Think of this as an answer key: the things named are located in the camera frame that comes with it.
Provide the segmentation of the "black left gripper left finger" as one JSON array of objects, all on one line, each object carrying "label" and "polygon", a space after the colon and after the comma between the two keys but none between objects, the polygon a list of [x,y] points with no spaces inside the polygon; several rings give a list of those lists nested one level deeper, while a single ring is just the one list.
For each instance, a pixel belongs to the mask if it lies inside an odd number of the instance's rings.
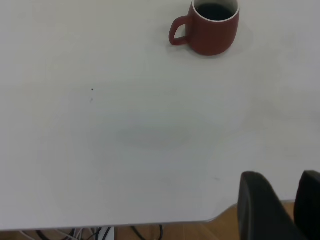
[{"label": "black left gripper left finger", "polygon": [[276,195],[260,173],[241,174],[237,220],[241,240],[305,240]]}]

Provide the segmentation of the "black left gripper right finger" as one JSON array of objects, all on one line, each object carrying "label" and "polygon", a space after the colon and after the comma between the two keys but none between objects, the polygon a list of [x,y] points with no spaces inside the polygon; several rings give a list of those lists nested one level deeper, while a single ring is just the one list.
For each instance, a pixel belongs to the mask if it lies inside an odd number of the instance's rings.
[{"label": "black left gripper right finger", "polygon": [[309,240],[320,238],[320,173],[303,172],[294,203],[294,222]]}]

